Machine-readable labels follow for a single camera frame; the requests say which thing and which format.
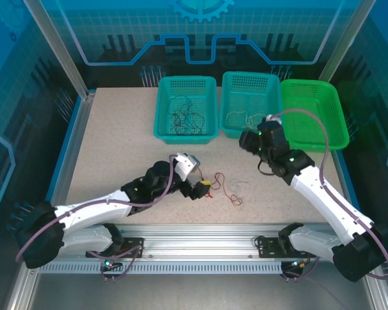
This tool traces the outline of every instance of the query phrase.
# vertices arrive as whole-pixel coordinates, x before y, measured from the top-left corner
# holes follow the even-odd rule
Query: red wire
[[[200,171],[200,177],[201,177],[201,180],[204,181],[204,178],[202,177],[202,172],[199,168],[199,171]],[[228,199],[230,199],[230,201],[232,202],[232,204],[234,205],[241,205],[243,204],[243,200],[239,197],[237,197],[236,195],[232,194],[232,195],[228,195],[227,192],[226,192],[226,188],[224,186],[224,179],[225,179],[225,175],[221,172],[217,172],[215,175],[214,175],[214,179],[215,181],[211,184],[211,187],[210,189],[216,191],[218,189],[220,189],[222,187],[223,191],[224,191],[224,194],[226,195],[226,197]],[[213,198],[213,196],[211,195],[210,191],[206,194],[206,197],[208,198]]]

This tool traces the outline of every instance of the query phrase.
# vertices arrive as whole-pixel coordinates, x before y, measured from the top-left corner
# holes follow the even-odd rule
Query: gear logo
[[[211,21],[213,17],[220,18],[222,12],[228,12],[228,6],[234,5],[234,0],[169,0],[174,13],[189,21]]]
[[[0,20],[10,29],[11,33],[16,33],[25,20],[23,1],[0,0]]]

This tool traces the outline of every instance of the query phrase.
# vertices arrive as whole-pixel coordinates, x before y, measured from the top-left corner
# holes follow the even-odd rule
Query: green plastic basket
[[[349,143],[338,92],[325,81],[286,79],[281,83],[283,109],[300,108],[315,114],[325,125],[330,150],[340,150]],[[293,149],[315,152],[325,150],[325,137],[319,124],[302,113],[282,116],[285,136]]]
[[[189,112],[183,114],[189,105]],[[187,129],[175,126],[177,117]],[[218,133],[217,84],[213,77],[167,76],[160,80],[154,125],[157,138],[167,144],[207,144]]]
[[[226,72],[222,77],[220,128],[229,138],[257,130],[264,116],[281,110],[279,78],[274,74]]]

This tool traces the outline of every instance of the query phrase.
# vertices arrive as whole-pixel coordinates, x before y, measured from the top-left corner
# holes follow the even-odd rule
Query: beige work surface
[[[201,162],[204,177],[226,176],[227,191],[241,197],[235,206],[222,190],[213,198],[167,195],[140,214],[114,221],[138,224],[325,222],[320,213],[281,178],[257,171],[258,157],[220,131],[207,145],[166,145],[153,135],[157,88],[98,88],[81,144],[67,203],[97,198],[143,176],[158,160],[186,152]],[[322,154],[309,154],[320,165]],[[341,192],[329,157],[325,176]]]

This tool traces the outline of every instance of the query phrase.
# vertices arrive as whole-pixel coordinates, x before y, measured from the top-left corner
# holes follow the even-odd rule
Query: robotic arm
[[[57,255],[72,251],[96,251],[106,257],[118,254],[124,239],[118,228],[109,221],[146,210],[158,202],[165,191],[166,194],[180,191],[184,197],[192,200],[203,197],[209,191],[211,183],[193,175],[199,165],[200,161],[196,157],[177,153],[172,161],[156,162],[144,177],[137,178],[106,196],[56,207],[49,202],[40,203],[15,233],[20,248],[31,242],[23,253],[26,266],[38,268]],[[65,217],[33,241],[30,240],[42,227],[64,214]],[[96,224],[103,225],[94,226],[91,230],[83,229]]]
[[[263,119],[257,130],[258,133],[243,132],[240,147],[267,162],[274,175],[308,199],[336,233],[332,236],[294,223],[279,232],[278,242],[283,252],[305,251],[327,259],[352,282],[384,263],[381,250],[358,221],[365,223],[381,241],[388,235],[388,229],[375,225],[325,180],[335,199],[358,217],[353,220],[323,189],[314,161],[302,150],[290,149],[279,120]]]

